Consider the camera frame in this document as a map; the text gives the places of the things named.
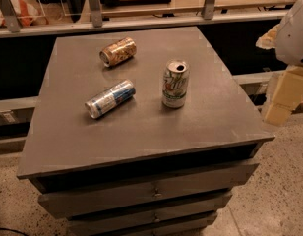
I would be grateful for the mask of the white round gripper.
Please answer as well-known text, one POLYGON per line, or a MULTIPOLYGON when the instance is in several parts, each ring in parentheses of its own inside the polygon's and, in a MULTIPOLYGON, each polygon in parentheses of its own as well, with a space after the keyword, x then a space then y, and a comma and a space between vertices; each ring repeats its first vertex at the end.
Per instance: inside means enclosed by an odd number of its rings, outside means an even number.
POLYGON ((303 0, 297 0, 278 25, 258 38, 256 46, 275 49, 276 58, 288 66, 268 85, 263 109, 266 123, 280 126, 303 101, 303 0))

